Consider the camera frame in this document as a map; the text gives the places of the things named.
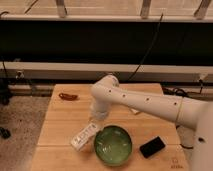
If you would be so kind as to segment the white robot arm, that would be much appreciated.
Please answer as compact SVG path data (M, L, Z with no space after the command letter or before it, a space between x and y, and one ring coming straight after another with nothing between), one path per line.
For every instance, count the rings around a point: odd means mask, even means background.
M213 171L213 102L128 91L113 75L93 84L91 95L91 113L100 120L108 116L112 104L121 104L195 130L190 171Z

